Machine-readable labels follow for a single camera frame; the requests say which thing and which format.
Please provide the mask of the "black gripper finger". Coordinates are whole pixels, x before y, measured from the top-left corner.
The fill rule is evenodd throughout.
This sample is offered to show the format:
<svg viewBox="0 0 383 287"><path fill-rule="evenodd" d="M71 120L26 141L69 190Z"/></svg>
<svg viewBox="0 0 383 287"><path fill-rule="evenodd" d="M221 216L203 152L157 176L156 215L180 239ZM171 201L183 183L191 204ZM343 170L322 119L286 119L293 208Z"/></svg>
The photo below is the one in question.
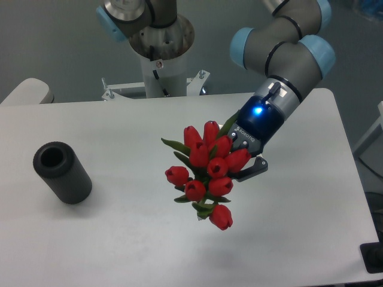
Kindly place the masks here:
<svg viewBox="0 0 383 287"><path fill-rule="evenodd" d="M229 173L229 177L236 181L246 181L268 170L268 162L262 156L256 156L252 166L236 173Z"/></svg>

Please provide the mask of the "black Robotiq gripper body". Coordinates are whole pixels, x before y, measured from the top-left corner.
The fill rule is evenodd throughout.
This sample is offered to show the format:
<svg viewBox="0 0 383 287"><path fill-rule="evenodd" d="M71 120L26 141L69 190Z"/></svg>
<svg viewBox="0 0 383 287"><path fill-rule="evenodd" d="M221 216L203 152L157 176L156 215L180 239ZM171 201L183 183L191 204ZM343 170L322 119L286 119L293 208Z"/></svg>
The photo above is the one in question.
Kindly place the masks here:
<svg viewBox="0 0 383 287"><path fill-rule="evenodd" d="M246 148L253 157L261 154L282 124L283 116L275 106L261 103L259 97L250 98L227 133L232 151Z"/></svg>

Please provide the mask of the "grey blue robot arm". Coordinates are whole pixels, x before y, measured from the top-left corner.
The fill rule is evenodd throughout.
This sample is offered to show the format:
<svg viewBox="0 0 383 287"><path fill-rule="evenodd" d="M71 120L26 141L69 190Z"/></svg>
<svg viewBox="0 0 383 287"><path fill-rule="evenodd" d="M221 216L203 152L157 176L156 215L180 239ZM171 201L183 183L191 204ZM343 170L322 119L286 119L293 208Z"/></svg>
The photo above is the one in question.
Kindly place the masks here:
<svg viewBox="0 0 383 287"><path fill-rule="evenodd" d="M242 28L230 43L231 60L266 81L223 130L234 148L255 159L233 172L244 181L268 169L263 148L329 73L336 56L318 36L332 17L328 1L266 1L272 23L262 30ZM102 1L96 9L101 26L116 41L129 41L141 61L147 97L186 96L201 85L188 84L186 54L194 42L192 24L177 11L175 1Z"/></svg>

